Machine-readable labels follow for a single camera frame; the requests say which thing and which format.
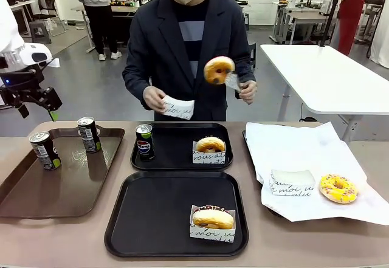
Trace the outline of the person's left hand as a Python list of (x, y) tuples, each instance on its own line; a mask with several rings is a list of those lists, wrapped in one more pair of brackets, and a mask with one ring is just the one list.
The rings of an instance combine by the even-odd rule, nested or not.
[(253, 100), (255, 98), (258, 89), (256, 81), (249, 80), (244, 83), (240, 83), (239, 87), (240, 87), (240, 92), (239, 92), (240, 99), (246, 102), (248, 105), (251, 105), (253, 103)]

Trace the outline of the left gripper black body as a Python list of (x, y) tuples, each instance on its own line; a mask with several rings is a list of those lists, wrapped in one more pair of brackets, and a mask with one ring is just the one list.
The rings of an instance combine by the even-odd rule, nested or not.
[(27, 67), (16, 72), (1, 73), (1, 98), (6, 105), (18, 104), (20, 95), (37, 90), (36, 69)]

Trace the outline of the person's right hand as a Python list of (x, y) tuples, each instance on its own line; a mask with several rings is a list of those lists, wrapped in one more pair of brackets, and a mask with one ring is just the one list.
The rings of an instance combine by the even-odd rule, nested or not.
[(163, 114), (165, 112), (165, 98), (164, 91), (154, 87), (148, 86), (143, 91), (143, 99), (146, 105), (154, 112)]

